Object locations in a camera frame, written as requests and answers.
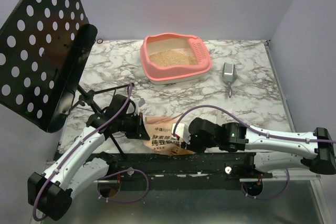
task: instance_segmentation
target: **pink litter box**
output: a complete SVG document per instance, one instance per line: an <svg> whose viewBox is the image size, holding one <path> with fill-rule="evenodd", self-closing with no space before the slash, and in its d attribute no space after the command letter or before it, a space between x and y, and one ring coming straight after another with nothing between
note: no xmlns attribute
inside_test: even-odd
<svg viewBox="0 0 336 224"><path fill-rule="evenodd" d="M150 61L150 55L170 50L195 57L196 64L162 67ZM211 68L211 58L205 44L193 35L164 33L147 36L140 49L140 59L146 76L154 84L196 79Z"/></svg>

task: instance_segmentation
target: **white wall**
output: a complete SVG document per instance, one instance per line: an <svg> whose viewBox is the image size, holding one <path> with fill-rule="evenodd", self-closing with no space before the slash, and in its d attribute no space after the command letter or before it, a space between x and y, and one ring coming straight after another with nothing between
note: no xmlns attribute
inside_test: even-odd
<svg viewBox="0 0 336 224"><path fill-rule="evenodd" d="M203 39L269 39L292 0L82 0L98 38L168 31Z"/></svg>
<svg viewBox="0 0 336 224"><path fill-rule="evenodd" d="M336 0L294 0L270 50L297 131L325 127L336 140ZM323 190L336 221L335 176Z"/></svg>
<svg viewBox="0 0 336 224"><path fill-rule="evenodd" d="M19 0L0 0L0 27ZM48 134L0 104L0 223L30 223L27 180L52 158L60 133Z"/></svg>

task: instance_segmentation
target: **white marble pattern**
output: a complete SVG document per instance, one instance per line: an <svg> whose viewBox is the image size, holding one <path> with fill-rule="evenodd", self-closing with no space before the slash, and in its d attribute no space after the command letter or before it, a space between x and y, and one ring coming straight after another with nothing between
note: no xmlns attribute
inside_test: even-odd
<svg viewBox="0 0 336 224"><path fill-rule="evenodd" d="M174 116L196 105L211 104L233 112L249 124L270 130L290 131L263 42L209 40L204 43L212 58L212 68L206 76L192 81L155 86L145 76L141 67L142 41L104 41L92 48L80 84L87 91L98 91L134 82L132 99L143 98L146 101L141 107L145 116ZM232 98L228 98L226 86L222 81L224 62L234 63L237 69L238 79L232 86ZM94 99L103 108L110 104L112 95L113 92L99 94ZM84 109L74 109L70 114L61 140L61 153L73 143L92 114L92 111ZM183 122L189 123L196 116L217 123L232 121L228 116L221 115L213 109L203 108L191 112ZM126 153L151 152L140 140L121 137L117 141ZM101 151L118 152L111 139L95 152Z"/></svg>

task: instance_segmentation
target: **purple cable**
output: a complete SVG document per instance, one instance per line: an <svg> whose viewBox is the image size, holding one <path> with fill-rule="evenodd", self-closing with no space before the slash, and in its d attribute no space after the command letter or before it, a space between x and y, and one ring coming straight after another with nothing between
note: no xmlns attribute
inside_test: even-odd
<svg viewBox="0 0 336 224"><path fill-rule="evenodd" d="M110 178L110 177L113 177L113 176L115 176L115 175L118 175L118 174L121 174L121 173L126 173L126 172L138 172L138 173L141 173L141 174L145 177L145 179L146 179L146 184L147 184L147 185L146 185L146 190L145 190L145 192L143 193L143 195L141 195L139 198L137 198L137 199L133 199L133 200L118 200L118 199L105 198L105 197L103 197L103 196L100 194L100 191L98 190L99 198L103 198L103 199L105 199L105 200L108 200L108 201L111 201L111 202L117 202L117 203L134 203L134 202L137 202L137 201L143 199L143 198L147 195L147 193L148 193L148 191L149 191L149 181L148 181L148 177L147 177L147 175L146 175L143 171L141 171L141 170L138 170L138 169L121 170L120 172L113 173L113 174L111 174L111 175L107 175L107 176L102 177L102 178L100 178L100 179Z"/></svg>
<svg viewBox="0 0 336 224"><path fill-rule="evenodd" d="M289 176L289 171L286 169L286 174L287 174L287 183L286 183L286 186L283 188L283 190L281 192L279 192L278 194L275 194L273 196L270 196L270 197L265 197L265 198L259 198L258 196L252 196L250 194L247 193L247 189L246 188L246 185L245 183L242 183L242 192L245 194L246 197L249 197L251 199L258 199L258 200L270 200L270 199L275 199L275 198L278 198L280 197L281 195L283 195L289 188L289 184L290 184L290 176Z"/></svg>
<svg viewBox="0 0 336 224"><path fill-rule="evenodd" d="M106 127L108 124L110 124L120 113L121 111L123 111L123 109L126 107L127 103L129 102L130 98L131 98L131 94L132 94L132 89L133 89L133 86L132 84L129 84L128 87L127 87L127 93L128 93L128 97L125 101L125 103L121 106L121 108L117 111L117 113L111 117L110 119L108 119L104 124L102 124L101 126L99 126L97 129L95 129L94 131L90 132L88 135L86 135L84 138L83 138L83 143L91 136L93 136L94 134L96 134L97 132L99 132L102 128ZM63 166L63 164L69 159L69 157L83 144L81 142L79 142L69 153L68 155L59 163L59 165L57 166L57 170L60 170ZM44 189L47 187L48 183L52 180L52 178L56 175L57 173L56 172L53 172L49 178L45 181L45 183L42 185L40 191L38 192L37 196L36 196L36 199L34 201L34 206L33 206L33 218L34 220L36 221L42 221L44 220L45 218L47 218L46 215L43 215L42 218L38 218L37 217L37 214L36 214L36 211L37 211L37 205L38 205L38 202L40 200L40 197L44 191Z"/></svg>
<svg viewBox="0 0 336 224"><path fill-rule="evenodd" d="M265 136L267 138L269 137L273 137L273 138L277 138L277 139L281 139L281 140L290 140L290 141L297 141L297 142L306 142L306 139L301 139L301 138L296 138L296 137L288 137L288 136L276 136L276 135L272 135L272 134L267 134L261 131L258 131L254 128L252 128L250 125L248 125L247 123L244 123L241 119L239 119L238 117L236 117L235 115L231 114L230 112L217 107L217 106L213 106L213 105L199 105L199 106L195 106L189 110L187 110L186 112L183 113L183 115L181 115L181 117L178 119L178 121L175 124L174 130L173 130L173 136L175 136L175 132L176 132L176 128L177 125L181 122L181 120L183 119L183 117L185 117L188 113L190 113L193 110L199 109L199 108L212 108L212 109L217 109L220 110L222 112L224 112L225 114L231 116L234 120L236 120L238 123L242 124L244 127L247 127L249 130L251 130L252 132L259 134L261 136ZM336 144L336 141L333 140L325 140L325 139L310 139L310 142L312 143L333 143Z"/></svg>

